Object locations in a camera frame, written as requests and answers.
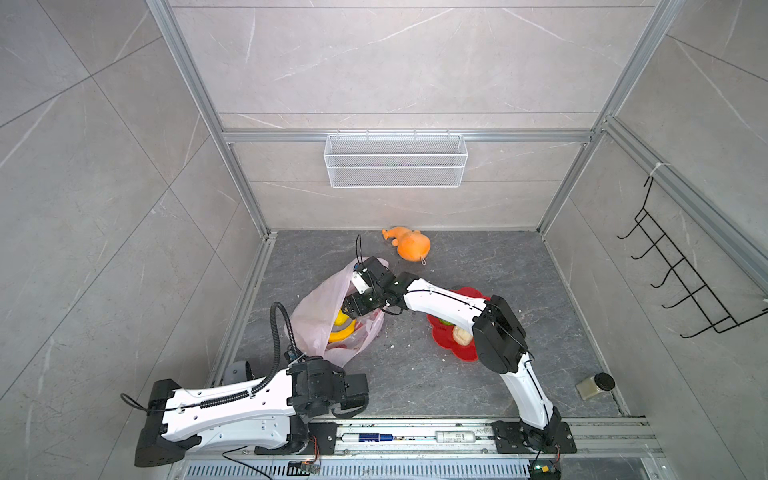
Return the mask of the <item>yellow fake banana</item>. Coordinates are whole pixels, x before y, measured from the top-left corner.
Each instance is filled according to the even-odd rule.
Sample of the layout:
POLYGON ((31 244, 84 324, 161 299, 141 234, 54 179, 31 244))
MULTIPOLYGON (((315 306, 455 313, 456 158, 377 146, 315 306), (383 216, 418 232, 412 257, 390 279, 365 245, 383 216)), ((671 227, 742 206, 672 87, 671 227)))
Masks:
POLYGON ((350 325, 342 330, 332 331, 329 334, 328 343, 336 343, 345 340, 355 332, 355 326, 350 325))

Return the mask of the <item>pink plastic bag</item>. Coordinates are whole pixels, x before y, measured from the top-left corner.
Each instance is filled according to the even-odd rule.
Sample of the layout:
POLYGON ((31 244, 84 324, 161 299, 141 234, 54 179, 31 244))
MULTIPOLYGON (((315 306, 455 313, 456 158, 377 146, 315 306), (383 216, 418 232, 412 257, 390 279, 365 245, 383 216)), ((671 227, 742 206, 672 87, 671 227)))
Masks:
POLYGON ((334 330, 334 320, 344 298, 354 290, 353 269, 356 261, 349 262, 340 271, 324 280, 305 296, 291 314, 291 323, 298 349, 308 356, 321 356, 344 367, 365 350, 383 327, 385 314, 379 309, 354 319, 355 332, 343 341, 328 343, 334 330))

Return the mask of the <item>red flower-shaped plate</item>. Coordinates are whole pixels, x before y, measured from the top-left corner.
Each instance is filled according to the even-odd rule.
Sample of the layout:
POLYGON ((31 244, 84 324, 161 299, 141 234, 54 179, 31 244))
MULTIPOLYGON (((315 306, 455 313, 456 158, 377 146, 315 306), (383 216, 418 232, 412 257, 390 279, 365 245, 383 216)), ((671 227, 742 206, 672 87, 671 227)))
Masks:
POLYGON ((450 350, 459 360, 476 362, 479 354, 472 325, 487 300, 488 296, 471 287, 438 295, 436 304, 425 310, 432 325, 433 340, 440 347, 450 350))

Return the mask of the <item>beige fake bun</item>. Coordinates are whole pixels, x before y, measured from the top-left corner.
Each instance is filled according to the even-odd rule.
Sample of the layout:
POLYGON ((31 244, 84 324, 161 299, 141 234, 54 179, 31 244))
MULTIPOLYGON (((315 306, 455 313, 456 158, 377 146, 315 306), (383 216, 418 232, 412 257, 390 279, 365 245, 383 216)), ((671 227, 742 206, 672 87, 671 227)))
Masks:
POLYGON ((453 341, 462 347, 469 346, 473 341, 473 335, 461 327, 454 326, 452 330, 453 341))

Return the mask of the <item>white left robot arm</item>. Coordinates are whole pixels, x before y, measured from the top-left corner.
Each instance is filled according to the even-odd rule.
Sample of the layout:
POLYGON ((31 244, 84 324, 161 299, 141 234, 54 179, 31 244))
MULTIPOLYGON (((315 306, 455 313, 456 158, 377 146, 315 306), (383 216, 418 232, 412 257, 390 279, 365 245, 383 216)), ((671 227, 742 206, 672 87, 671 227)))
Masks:
POLYGON ((206 389, 156 381, 145 408, 134 464, 176 463, 189 452, 253 449, 257 455, 290 455, 319 448, 309 423, 331 414, 350 419, 369 404, 366 375, 348 374, 322 357, 305 357, 271 378, 206 389))

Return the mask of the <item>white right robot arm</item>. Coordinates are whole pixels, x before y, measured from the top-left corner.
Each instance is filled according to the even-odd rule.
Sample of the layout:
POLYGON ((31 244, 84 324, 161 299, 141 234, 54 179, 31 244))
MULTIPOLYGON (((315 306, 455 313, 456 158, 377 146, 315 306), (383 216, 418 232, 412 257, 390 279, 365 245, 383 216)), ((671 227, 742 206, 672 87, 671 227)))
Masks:
POLYGON ((533 370, 526 333, 502 297, 473 298, 403 272, 395 275, 369 257, 353 267, 341 310, 352 319, 390 307, 432 315, 469 332, 480 363, 500 375, 517 407, 515 422, 491 423, 497 451, 571 454, 577 451, 569 425, 548 399, 533 370))

